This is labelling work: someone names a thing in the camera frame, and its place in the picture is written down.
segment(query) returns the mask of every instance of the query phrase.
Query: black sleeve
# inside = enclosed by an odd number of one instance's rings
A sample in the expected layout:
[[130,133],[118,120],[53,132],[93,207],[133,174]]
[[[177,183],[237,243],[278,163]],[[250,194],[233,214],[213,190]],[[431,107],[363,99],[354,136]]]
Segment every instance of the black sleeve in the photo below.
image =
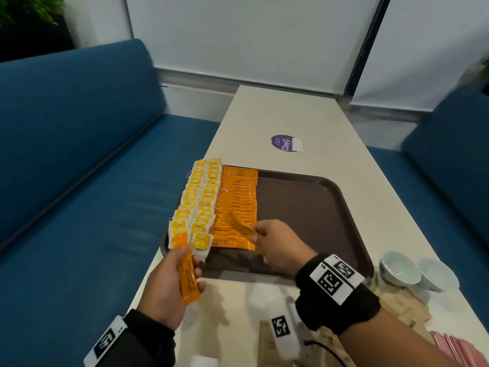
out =
[[138,310],[125,316],[127,329],[97,367],[171,367],[175,364],[175,333]]
[[338,305],[321,286],[311,279],[310,274],[328,257],[319,254],[297,272],[295,283],[300,295],[295,302],[299,317],[310,330],[320,326],[330,328],[335,334],[343,333],[353,324],[366,322],[381,309],[378,297],[363,283]]

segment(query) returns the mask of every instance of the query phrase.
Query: hand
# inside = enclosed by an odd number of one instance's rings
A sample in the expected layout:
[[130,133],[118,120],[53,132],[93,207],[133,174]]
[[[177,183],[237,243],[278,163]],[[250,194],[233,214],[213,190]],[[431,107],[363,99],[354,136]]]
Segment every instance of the hand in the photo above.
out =
[[[172,250],[153,269],[144,287],[138,310],[155,321],[176,330],[185,315],[185,304],[180,293],[180,275],[177,265],[185,258],[188,247]],[[198,256],[193,256],[194,265],[199,264]],[[202,275],[200,268],[195,269],[195,276]],[[200,293],[205,290],[205,282],[199,282]]]
[[296,274],[316,252],[280,220],[262,220],[254,228],[259,234],[252,238],[265,252],[264,260]]

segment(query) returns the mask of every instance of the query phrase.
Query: person's left hand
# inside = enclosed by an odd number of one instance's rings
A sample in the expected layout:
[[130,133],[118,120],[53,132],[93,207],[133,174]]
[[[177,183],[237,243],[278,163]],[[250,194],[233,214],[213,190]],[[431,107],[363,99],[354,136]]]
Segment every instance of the person's left hand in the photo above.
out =
[[[153,269],[144,287],[138,311],[155,321],[176,330],[185,315],[185,304],[180,293],[180,275],[177,265],[185,258],[188,247],[171,250]],[[198,256],[193,256],[194,266],[199,264]],[[195,276],[202,275],[200,268],[195,269]],[[199,291],[205,290],[206,283],[198,283]]]

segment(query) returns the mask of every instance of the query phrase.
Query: table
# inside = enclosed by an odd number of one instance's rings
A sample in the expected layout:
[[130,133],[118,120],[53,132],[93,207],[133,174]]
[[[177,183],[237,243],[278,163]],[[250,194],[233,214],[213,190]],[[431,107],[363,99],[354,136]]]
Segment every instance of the table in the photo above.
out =
[[[302,138],[303,152],[283,152],[274,135]],[[385,250],[417,261],[437,258],[375,160],[334,99],[240,86],[205,158],[224,164],[321,176],[341,189],[367,251],[376,264]],[[162,259],[158,253],[147,275]],[[131,307],[136,307],[146,277]],[[298,296],[278,277],[224,272],[208,279],[201,300],[191,304],[177,330],[178,366],[193,354],[219,358],[221,366],[256,366],[259,321],[275,296]],[[473,343],[489,356],[489,335],[459,291],[433,294],[427,326]]]

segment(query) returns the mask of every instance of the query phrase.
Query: ceramic cup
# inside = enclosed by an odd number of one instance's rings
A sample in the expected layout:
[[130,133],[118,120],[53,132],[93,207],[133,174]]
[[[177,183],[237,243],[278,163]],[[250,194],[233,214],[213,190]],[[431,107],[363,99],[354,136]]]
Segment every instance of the ceramic cup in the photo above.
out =
[[434,292],[457,290],[460,286],[455,273],[440,260],[423,257],[418,261],[421,281],[418,286]]
[[384,281],[396,286],[414,285],[421,280],[421,273],[414,262],[396,251],[382,254],[378,270]]

